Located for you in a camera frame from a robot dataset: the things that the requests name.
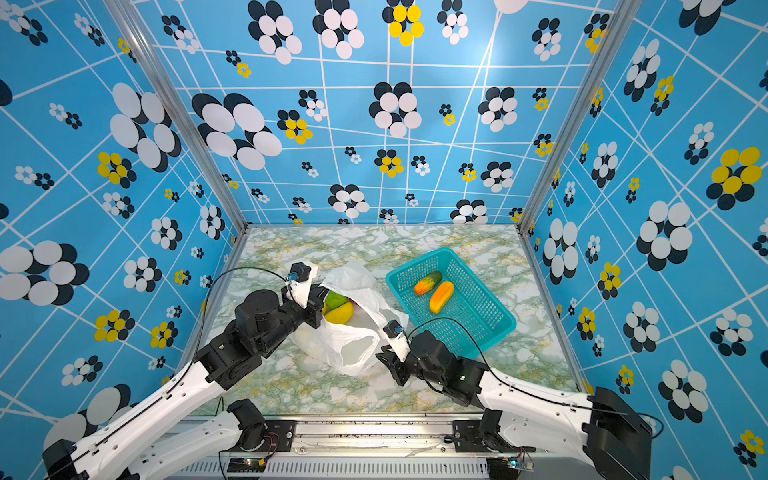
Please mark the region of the white plastic bag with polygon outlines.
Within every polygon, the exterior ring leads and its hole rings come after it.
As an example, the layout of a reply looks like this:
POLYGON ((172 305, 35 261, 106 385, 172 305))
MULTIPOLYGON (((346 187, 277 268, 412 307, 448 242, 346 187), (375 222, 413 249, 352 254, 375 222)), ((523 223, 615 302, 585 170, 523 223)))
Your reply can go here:
POLYGON ((292 341, 312 359, 347 376, 360 376, 376 362, 375 354, 389 343, 383 332, 396 319, 406 328, 408 316, 384 298, 376 279, 362 263, 351 260, 328 272, 321 286, 349 298, 355 313, 345 325, 323 319, 318 329, 302 325, 292 341))

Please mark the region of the orange yellow mango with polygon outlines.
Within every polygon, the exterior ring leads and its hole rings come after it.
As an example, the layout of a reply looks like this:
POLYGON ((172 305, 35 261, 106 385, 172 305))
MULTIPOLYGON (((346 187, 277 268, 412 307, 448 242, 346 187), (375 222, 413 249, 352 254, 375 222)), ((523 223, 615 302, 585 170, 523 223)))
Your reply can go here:
POLYGON ((434 315, 440 314, 448 301, 453 297, 454 292, 455 286, 452 282, 442 282, 432 293, 429 302, 430 312, 434 315))

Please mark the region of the teal plastic basket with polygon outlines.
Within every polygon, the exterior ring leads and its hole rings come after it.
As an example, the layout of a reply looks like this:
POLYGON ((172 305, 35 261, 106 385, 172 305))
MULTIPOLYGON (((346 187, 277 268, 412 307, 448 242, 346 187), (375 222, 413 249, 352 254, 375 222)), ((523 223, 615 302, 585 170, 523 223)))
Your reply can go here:
POLYGON ((517 327, 513 314, 449 248, 437 249, 395 268, 386 275, 386 283, 413 326, 430 331, 457 356, 476 358, 517 327), (436 288, 423 296, 413 290, 433 271, 442 273, 442 282, 450 281, 455 286, 453 297, 438 315, 429 310, 436 288))

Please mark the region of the green orange papaya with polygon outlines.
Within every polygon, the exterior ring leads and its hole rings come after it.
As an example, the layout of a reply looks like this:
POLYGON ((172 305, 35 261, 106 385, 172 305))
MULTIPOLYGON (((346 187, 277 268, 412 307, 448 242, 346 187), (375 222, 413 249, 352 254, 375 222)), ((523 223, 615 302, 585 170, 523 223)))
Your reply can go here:
POLYGON ((433 271, 427 274, 424 278, 419 280, 413 287, 414 293, 417 296, 423 296, 439 286, 442 282, 443 275, 440 271, 433 271))

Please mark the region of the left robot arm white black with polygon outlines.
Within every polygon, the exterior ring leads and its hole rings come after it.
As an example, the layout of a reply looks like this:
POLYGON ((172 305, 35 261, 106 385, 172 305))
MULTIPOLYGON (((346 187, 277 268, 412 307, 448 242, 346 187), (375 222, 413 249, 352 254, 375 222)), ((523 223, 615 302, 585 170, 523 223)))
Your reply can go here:
POLYGON ((299 326, 318 328, 328 290, 318 284, 261 289, 236 307, 225 329, 181 373, 115 422, 76 442, 43 452, 49 479, 119 479, 152 443, 189 413, 257 369, 299 326))

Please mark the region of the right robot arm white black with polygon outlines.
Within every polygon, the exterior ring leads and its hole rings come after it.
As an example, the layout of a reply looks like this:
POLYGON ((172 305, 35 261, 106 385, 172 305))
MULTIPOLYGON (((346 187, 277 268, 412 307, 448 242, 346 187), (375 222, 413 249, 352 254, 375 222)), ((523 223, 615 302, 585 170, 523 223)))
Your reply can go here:
POLYGON ((652 428, 614 391, 540 387, 453 354, 430 331, 399 335, 376 358, 400 386, 417 378, 461 406, 482 409, 468 440, 512 454, 512 468, 526 468, 531 452, 546 451, 591 466, 604 479, 651 476, 652 428))

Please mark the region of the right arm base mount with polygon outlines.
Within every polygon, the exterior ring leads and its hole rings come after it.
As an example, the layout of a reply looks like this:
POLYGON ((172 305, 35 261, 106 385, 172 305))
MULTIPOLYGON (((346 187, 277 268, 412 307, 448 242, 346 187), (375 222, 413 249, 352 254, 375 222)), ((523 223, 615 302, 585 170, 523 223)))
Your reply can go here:
POLYGON ((501 435, 502 412, 486 409, 480 420, 455 420, 452 432, 443 438, 446 444, 453 444, 459 453, 513 453, 523 448, 512 445, 501 435))

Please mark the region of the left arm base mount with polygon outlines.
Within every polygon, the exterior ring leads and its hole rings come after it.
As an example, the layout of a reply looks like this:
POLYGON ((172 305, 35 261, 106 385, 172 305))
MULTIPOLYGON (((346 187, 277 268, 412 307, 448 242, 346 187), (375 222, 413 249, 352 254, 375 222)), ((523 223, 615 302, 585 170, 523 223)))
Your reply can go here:
POLYGON ((248 399, 231 403, 227 409, 237 419, 240 436, 231 451, 288 452, 292 447, 297 422, 266 419, 248 399))

